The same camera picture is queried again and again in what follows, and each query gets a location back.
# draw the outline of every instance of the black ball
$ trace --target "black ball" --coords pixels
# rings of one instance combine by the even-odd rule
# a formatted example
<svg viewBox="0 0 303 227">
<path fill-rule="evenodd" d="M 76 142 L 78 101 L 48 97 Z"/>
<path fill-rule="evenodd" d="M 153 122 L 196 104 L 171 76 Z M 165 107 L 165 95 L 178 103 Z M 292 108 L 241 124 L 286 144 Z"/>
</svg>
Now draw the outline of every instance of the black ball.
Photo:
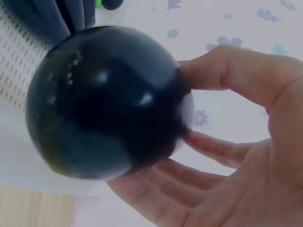
<svg viewBox="0 0 303 227">
<path fill-rule="evenodd" d="M 48 165 L 109 180 L 152 166 L 192 127 L 191 89 L 178 62 L 134 29 L 94 27 L 39 65 L 26 100 L 30 137 Z"/>
<path fill-rule="evenodd" d="M 107 10 L 115 10 L 119 8 L 123 3 L 123 0 L 102 0 L 102 5 Z"/>
</svg>

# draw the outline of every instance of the wooden floor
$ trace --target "wooden floor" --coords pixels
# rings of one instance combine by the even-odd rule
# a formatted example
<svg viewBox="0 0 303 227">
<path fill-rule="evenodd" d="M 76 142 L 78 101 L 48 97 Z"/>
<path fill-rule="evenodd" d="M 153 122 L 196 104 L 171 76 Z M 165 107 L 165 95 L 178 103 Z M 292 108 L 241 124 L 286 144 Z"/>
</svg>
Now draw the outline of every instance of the wooden floor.
<svg viewBox="0 0 303 227">
<path fill-rule="evenodd" d="M 0 227 L 69 227 L 73 196 L 0 187 Z"/>
</svg>

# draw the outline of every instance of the palm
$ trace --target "palm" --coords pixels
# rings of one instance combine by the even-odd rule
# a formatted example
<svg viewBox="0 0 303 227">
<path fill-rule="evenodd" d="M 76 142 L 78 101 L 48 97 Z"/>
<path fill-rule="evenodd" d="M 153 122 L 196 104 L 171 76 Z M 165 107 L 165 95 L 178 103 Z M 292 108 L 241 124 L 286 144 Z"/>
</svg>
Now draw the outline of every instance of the palm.
<svg viewBox="0 0 303 227">
<path fill-rule="evenodd" d="M 195 206 L 184 226 L 296 226 L 302 222 L 303 191 L 274 172 L 277 166 L 269 159 L 274 152 L 268 149 L 270 143 L 252 146 L 238 170 L 206 192 L 206 200 Z"/>
</svg>

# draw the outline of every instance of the white surface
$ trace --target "white surface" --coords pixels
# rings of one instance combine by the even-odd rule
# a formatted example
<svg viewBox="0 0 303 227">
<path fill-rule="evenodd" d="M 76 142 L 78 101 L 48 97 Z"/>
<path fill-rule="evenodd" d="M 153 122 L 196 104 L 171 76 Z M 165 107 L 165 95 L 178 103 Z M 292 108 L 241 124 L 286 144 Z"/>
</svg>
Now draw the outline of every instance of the white surface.
<svg viewBox="0 0 303 227">
<path fill-rule="evenodd" d="M 292 3 L 297 10 L 288 10 L 279 0 L 182 0 L 178 4 L 181 8 L 168 10 L 168 0 L 125 0 L 118 10 L 99 9 L 96 18 L 98 25 L 130 26 L 147 33 L 177 60 L 205 54 L 207 44 L 215 44 L 222 35 L 229 40 L 240 37 L 243 46 L 259 52 L 272 53 L 272 46 L 283 45 L 290 56 L 302 59 L 303 34 L 296 24 L 303 19 L 303 3 L 299 0 Z M 274 23 L 257 17 L 256 10 L 260 8 L 271 10 L 280 21 Z M 234 18 L 224 18 L 225 13 Z M 34 190 L 107 194 L 109 190 L 104 183 L 74 180 L 53 173 L 35 151 L 25 126 L 23 108 L 31 76 L 47 50 L 20 31 L 20 27 L 15 28 L 2 9 L 0 16 L 0 183 Z M 168 38 L 166 34 L 171 29 L 177 29 L 179 36 Z M 208 115 L 208 123 L 196 130 L 234 142 L 268 137 L 267 117 L 260 106 L 230 91 L 194 91 L 194 97 L 196 109 Z M 231 169 L 186 146 L 173 158 L 202 171 L 232 173 Z M 106 203 L 108 210 L 116 206 L 120 206 L 119 199 Z M 125 223 L 135 226 L 126 220 Z M 118 223 L 107 226 L 118 226 Z"/>
</svg>

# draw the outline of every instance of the blue flower pattern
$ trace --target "blue flower pattern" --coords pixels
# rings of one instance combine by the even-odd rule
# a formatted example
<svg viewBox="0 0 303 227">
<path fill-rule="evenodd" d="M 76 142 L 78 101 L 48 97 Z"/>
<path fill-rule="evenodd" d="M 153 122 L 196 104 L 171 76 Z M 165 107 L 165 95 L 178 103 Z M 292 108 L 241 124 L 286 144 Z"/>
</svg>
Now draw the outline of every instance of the blue flower pattern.
<svg viewBox="0 0 303 227">
<path fill-rule="evenodd" d="M 265 21 L 278 22 L 280 21 L 276 15 L 271 14 L 269 10 L 258 9 L 256 10 L 257 17 L 263 18 Z"/>
<path fill-rule="evenodd" d="M 180 4 L 182 3 L 182 0 L 167 0 L 168 1 L 168 6 L 167 6 L 167 10 L 172 10 L 172 9 L 179 9 L 181 8 Z M 291 2 L 287 1 L 287 0 L 279 0 L 281 6 L 284 6 L 286 9 L 295 12 L 297 10 L 297 8 L 295 7 L 294 4 L 292 4 Z M 280 19 L 278 18 L 277 15 L 273 14 L 270 10 L 264 10 L 264 9 L 258 9 L 255 11 L 257 14 L 257 17 L 262 18 L 265 21 L 270 21 L 272 23 L 277 23 L 280 21 Z M 251 50 L 250 48 L 246 47 L 246 46 L 242 46 L 242 39 L 235 37 L 232 38 L 231 40 L 229 40 L 227 37 L 225 36 L 220 36 L 217 38 L 217 43 L 216 44 L 208 44 L 206 46 L 206 49 L 208 51 L 211 51 L 212 49 L 214 49 L 215 47 L 219 46 L 219 45 L 232 45 L 232 46 L 236 46 L 242 49 L 246 49 L 246 50 Z M 277 55 L 288 55 L 287 51 L 283 48 L 282 45 L 278 45 L 275 44 L 272 47 L 272 54 L 277 54 Z"/>
<path fill-rule="evenodd" d="M 240 47 L 240 48 L 245 49 L 245 50 L 251 50 L 248 47 L 242 47 L 242 39 L 240 39 L 240 38 L 233 38 L 231 41 L 229 41 L 228 38 L 226 38 L 225 36 L 220 36 L 217 39 L 217 43 L 218 44 L 208 44 L 206 46 L 206 49 L 208 51 L 211 51 L 213 48 L 215 48 L 219 45 L 231 45 L 231 46 Z"/>
<path fill-rule="evenodd" d="M 292 3 L 290 3 L 289 1 L 280 0 L 280 4 L 282 6 L 285 6 L 286 9 L 289 9 L 291 11 L 296 11 L 297 10 L 297 8 Z"/>
<path fill-rule="evenodd" d="M 194 115 L 194 125 L 203 127 L 204 124 L 208 123 L 208 115 L 205 114 L 204 110 L 196 110 Z"/>
<path fill-rule="evenodd" d="M 182 0 L 168 0 L 167 10 L 181 8 L 181 6 L 179 6 L 181 2 Z"/>
</svg>

